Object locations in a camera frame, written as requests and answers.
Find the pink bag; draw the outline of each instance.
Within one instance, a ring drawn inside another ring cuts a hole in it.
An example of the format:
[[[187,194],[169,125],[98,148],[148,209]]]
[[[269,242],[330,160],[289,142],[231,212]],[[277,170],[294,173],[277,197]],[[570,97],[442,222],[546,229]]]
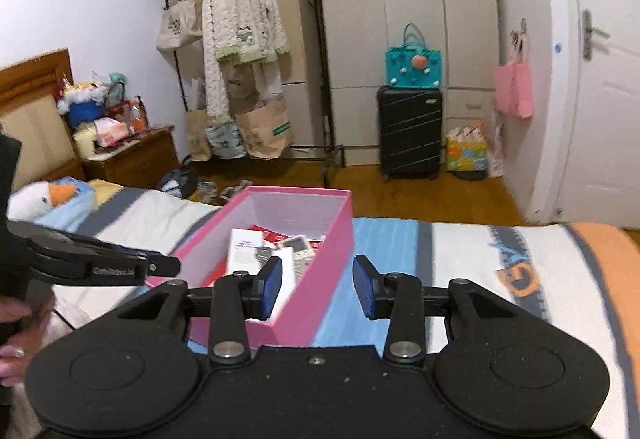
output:
[[[521,119],[533,114],[529,41],[520,34],[511,46],[509,62],[495,71],[495,105],[499,112]]]

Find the white fleece jacket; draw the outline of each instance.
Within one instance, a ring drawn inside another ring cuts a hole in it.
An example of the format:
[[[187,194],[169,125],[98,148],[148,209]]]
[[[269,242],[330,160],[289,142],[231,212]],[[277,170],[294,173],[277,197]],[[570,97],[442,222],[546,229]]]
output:
[[[228,119],[229,103],[220,63],[266,64],[289,52],[276,0],[202,0],[207,113]]]

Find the teal handbag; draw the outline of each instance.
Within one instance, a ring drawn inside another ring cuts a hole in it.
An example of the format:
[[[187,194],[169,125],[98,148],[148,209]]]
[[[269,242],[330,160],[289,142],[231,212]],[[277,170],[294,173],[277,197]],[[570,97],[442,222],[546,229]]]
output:
[[[407,39],[413,27],[419,40]],[[416,24],[407,24],[402,47],[391,47],[385,55],[386,82],[395,88],[439,88],[442,83],[442,54],[430,51]]]

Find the blue bucket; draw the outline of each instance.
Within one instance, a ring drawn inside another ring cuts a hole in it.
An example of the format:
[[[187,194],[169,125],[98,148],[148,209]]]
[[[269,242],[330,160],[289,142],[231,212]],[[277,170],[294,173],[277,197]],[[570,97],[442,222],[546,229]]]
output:
[[[104,116],[106,107],[104,103],[94,100],[85,103],[72,103],[69,105],[69,125],[71,129],[78,128],[80,123],[94,121]]]

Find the paper bag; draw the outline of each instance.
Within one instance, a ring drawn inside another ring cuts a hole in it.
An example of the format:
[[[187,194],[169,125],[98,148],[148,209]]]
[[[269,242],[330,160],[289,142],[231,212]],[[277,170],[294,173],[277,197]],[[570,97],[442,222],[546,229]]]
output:
[[[184,115],[187,121],[187,139],[190,145],[191,160],[208,161],[213,157],[213,151],[204,132],[210,123],[207,109],[185,112]]]
[[[283,98],[268,102],[247,114],[236,115],[247,154],[259,159],[276,159],[293,142],[287,105]]]

